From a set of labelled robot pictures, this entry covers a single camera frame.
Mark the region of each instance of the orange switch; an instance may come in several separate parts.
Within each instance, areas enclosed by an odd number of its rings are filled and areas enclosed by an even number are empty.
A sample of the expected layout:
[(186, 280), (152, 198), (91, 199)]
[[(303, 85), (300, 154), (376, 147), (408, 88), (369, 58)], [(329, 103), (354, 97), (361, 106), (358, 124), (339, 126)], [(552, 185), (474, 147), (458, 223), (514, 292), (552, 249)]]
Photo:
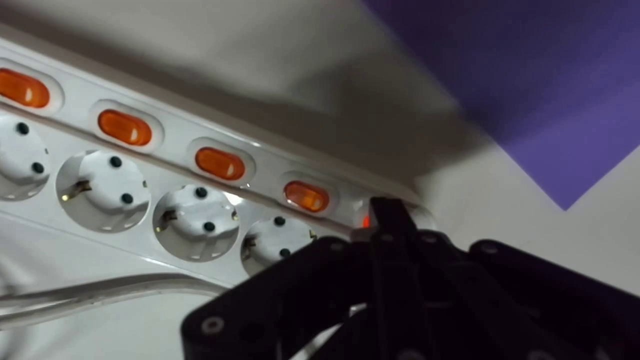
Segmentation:
[(243, 176), (242, 158), (217, 147), (200, 147), (195, 154), (195, 164), (201, 171), (207, 171), (225, 182), (233, 182)]
[(47, 106), (47, 88), (32, 75), (0, 68), (0, 96), (26, 107)]
[(152, 127), (142, 118), (118, 109), (99, 112), (97, 126), (106, 136), (127, 145), (146, 145), (153, 136)]
[(294, 203), (305, 211), (321, 211), (329, 201), (325, 190), (298, 180), (283, 185), (283, 196), (288, 203)]

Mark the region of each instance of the electrical socket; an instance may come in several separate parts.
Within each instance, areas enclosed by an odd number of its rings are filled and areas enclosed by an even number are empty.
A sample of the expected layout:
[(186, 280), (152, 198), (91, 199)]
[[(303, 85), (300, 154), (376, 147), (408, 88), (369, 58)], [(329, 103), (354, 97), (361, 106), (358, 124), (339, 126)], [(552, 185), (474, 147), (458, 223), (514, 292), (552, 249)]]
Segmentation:
[(23, 199), (50, 176), (50, 156), (40, 133), (18, 116), (0, 116), (0, 198)]
[(307, 245), (314, 238), (315, 234), (302, 220), (283, 216), (259, 220), (243, 235), (243, 268), (248, 274), (255, 274)]
[(205, 262), (221, 256), (238, 238), (238, 216), (227, 198), (205, 185), (186, 184), (162, 196), (153, 209), (160, 243), (174, 256)]
[(137, 165), (99, 149), (67, 158), (60, 168), (56, 190), (65, 214), (97, 232), (122, 232), (136, 225), (149, 201)]

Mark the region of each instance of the socket hole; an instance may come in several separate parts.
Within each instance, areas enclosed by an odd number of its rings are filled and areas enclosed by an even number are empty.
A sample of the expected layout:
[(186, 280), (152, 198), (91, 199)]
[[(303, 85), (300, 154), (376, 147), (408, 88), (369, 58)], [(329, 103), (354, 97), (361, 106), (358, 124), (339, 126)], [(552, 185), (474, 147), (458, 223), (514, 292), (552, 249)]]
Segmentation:
[(201, 223), (201, 229), (203, 229), (203, 232), (215, 232), (215, 223), (214, 223), (214, 222), (203, 222), (203, 223)]
[(255, 248), (255, 234), (245, 234), (240, 249), (242, 262), (248, 262), (252, 258), (252, 248)]
[(28, 127), (28, 124), (18, 122), (18, 124), (15, 124), (15, 131), (21, 133), (21, 136), (26, 136), (26, 133), (30, 131), (30, 127)]
[(124, 191), (124, 193), (119, 196), (119, 201), (122, 201), (122, 203), (133, 203), (133, 196), (127, 193), (127, 191)]
[(200, 185), (200, 188), (195, 188), (194, 193), (195, 193), (195, 198), (205, 198), (205, 196), (207, 196), (207, 190)]
[(112, 156), (112, 158), (108, 160), (108, 164), (112, 164), (112, 168), (122, 168), (122, 158)]
[(288, 258), (288, 256), (292, 256), (292, 249), (280, 248), (280, 258)]
[(33, 161), (33, 164), (32, 164), (32, 171), (44, 174), (44, 165), (41, 165), (40, 161)]
[(281, 227), (281, 225), (286, 223), (286, 218), (276, 216), (276, 218), (274, 218), (274, 223)]

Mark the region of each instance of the screw hole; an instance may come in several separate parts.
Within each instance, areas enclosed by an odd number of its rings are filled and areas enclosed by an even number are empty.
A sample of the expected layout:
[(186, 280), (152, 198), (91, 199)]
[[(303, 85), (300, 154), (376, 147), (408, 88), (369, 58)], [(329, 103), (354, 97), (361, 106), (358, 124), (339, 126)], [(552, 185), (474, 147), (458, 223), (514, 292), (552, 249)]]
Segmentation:
[(217, 333), (217, 331), (221, 331), (221, 328), (223, 328), (223, 320), (217, 317), (217, 315), (205, 317), (205, 320), (201, 321), (201, 331), (203, 331), (203, 333)]

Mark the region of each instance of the purple paper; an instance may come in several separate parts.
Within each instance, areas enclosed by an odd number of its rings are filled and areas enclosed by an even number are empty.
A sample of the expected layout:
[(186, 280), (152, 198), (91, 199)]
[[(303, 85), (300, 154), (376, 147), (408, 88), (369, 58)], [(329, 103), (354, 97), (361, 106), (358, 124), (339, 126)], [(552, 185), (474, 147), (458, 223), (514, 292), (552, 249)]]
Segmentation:
[(557, 206), (640, 140), (640, 1), (367, 0)]

